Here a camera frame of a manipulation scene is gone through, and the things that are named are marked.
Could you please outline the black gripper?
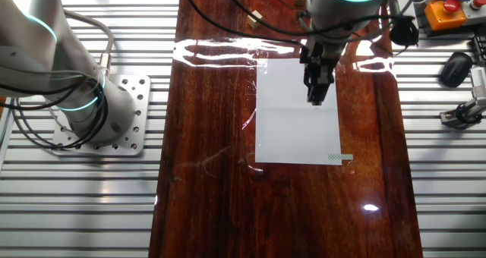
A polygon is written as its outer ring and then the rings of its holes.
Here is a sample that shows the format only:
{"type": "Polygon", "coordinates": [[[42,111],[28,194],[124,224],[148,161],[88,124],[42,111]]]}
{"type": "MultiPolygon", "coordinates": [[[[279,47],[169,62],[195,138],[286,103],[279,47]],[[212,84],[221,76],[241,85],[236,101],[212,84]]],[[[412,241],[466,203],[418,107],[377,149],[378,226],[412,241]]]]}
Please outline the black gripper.
{"type": "Polygon", "coordinates": [[[299,62],[305,66],[304,85],[308,88],[308,101],[321,105],[330,84],[335,82],[333,70],[337,60],[324,56],[324,46],[314,38],[307,38],[301,47],[299,62]]]}

